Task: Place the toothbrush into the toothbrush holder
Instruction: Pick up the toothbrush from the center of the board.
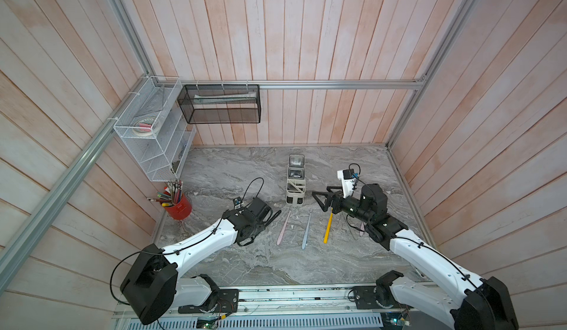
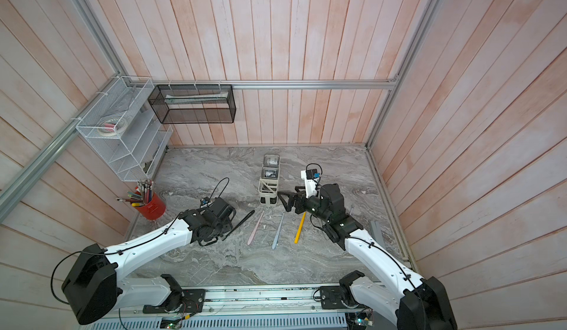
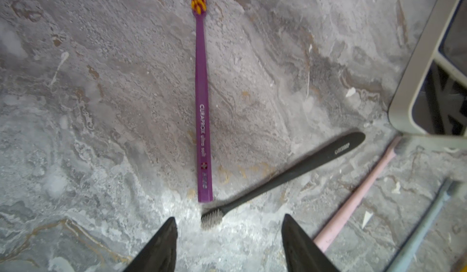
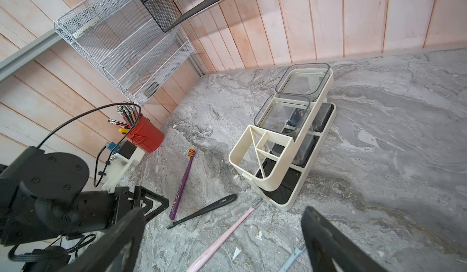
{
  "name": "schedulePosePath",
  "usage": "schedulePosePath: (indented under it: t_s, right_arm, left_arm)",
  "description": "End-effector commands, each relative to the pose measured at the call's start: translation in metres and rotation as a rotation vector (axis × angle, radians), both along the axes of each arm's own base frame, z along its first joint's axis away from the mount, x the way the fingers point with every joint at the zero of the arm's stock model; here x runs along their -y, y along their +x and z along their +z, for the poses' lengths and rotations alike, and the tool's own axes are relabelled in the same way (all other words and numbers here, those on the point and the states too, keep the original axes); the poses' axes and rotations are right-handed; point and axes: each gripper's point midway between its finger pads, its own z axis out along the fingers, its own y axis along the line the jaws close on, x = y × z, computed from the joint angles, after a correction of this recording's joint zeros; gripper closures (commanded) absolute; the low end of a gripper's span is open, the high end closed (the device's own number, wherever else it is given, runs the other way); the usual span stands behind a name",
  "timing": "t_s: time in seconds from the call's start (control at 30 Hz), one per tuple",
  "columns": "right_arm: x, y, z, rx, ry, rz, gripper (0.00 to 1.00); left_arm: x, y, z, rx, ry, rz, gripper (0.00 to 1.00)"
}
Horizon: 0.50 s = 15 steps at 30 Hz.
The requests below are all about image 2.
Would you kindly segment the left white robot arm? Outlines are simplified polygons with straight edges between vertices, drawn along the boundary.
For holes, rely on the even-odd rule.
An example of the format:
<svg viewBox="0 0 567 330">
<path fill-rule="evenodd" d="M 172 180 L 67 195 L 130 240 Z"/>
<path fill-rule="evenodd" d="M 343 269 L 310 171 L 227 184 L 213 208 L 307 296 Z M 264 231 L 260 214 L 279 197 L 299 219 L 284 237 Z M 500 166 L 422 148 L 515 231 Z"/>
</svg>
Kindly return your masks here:
<svg viewBox="0 0 567 330">
<path fill-rule="evenodd" d="M 167 225 L 131 241 L 102 248 L 92 244 L 78 251 L 61 291 L 81 325 L 109 312 L 148 306 L 161 312 L 196 309 L 170 274 L 131 278 L 131 274 L 171 250 L 197 244 L 206 247 L 228 234 L 236 209 L 218 197 L 208 205 L 179 213 Z"/>
</svg>

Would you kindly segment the black toothbrush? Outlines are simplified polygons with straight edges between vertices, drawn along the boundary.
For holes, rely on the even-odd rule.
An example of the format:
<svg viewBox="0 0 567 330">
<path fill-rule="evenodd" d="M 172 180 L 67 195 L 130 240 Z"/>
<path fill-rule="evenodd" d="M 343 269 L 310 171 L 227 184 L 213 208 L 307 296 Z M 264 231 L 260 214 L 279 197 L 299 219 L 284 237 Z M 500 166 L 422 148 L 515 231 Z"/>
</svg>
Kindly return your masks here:
<svg viewBox="0 0 567 330">
<path fill-rule="evenodd" d="M 231 234 L 233 234 L 238 228 L 240 228 L 248 219 L 250 219 L 255 213 L 255 210 L 251 210 L 240 222 L 236 224 L 228 233 L 223 237 L 223 241 L 226 240 Z"/>
</svg>

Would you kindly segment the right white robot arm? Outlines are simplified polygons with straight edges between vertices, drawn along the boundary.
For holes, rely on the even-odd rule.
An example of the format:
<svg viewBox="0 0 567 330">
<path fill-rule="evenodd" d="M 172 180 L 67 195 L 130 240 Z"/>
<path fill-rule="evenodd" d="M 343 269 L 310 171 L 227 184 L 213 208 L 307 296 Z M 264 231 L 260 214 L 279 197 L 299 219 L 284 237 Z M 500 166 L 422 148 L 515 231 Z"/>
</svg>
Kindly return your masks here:
<svg viewBox="0 0 567 330">
<path fill-rule="evenodd" d="M 331 242 L 362 262 L 378 282 L 354 271 L 340 280 L 341 301 L 348 307 L 372 309 L 398 329 L 457 329 L 446 288 L 437 278 L 423 278 L 398 261 L 349 215 L 337 184 L 296 187 L 280 192 L 286 211 L 320 219 Z"/>
</svg>

